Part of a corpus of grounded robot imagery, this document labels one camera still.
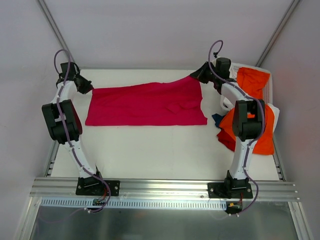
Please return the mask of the magenta t shirt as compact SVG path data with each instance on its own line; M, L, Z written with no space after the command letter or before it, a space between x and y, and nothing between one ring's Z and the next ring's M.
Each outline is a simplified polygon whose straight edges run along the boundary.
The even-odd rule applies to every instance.
M173 82L96 88L86 126L202 126L200 83L190 76Z

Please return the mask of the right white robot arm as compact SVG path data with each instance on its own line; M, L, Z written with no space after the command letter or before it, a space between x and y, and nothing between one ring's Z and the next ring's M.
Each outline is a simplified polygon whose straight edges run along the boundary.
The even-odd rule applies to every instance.
M223 183L209 189L222 198L239 198L252 194L248 175L254 147L265 130L265 103L248 95L237 81L230 77L231 60L219 57L215 63L205 62L190 77L203 84L213 83L214 89L232 105L232 131L236 137L235 152Z

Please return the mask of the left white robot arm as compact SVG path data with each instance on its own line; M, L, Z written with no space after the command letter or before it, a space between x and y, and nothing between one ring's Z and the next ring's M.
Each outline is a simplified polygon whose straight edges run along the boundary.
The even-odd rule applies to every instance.
M87 157L82 144L83 127L73 104L76 93L86 95L94 88L91 81L81 76L76 63L65 62L60 67L57 92L50 103L41 107L42 114L50 137L67 150L77 167L78 188L99 195L105 184L98 167Z

